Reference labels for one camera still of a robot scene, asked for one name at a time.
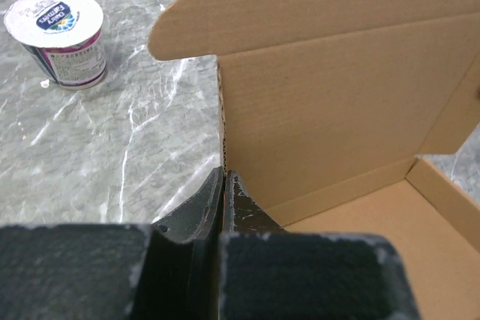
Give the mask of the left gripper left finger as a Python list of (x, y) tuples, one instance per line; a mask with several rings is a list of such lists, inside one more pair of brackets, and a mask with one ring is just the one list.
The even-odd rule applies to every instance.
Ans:
[(3, 319), (215, 319), (224, 171), (152, 224), (1, 227)]

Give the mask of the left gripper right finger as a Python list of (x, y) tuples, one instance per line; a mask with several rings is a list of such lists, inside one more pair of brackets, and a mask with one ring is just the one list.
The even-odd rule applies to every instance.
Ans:
[(402, 258), (383, 236), (292, 233), (229, 172), (219, 242), (220, 319), (418, 319)]

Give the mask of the brown cardboard box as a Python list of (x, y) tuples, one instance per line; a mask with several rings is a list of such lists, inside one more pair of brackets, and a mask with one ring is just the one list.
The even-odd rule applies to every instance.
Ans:
[(479, 123), (479, 0), (175, 0), (148, 50), (216, 56), (223, 164), (281, 225), (383, 235), (424, 319), (479, 317), (479, 207), (426, 160)]

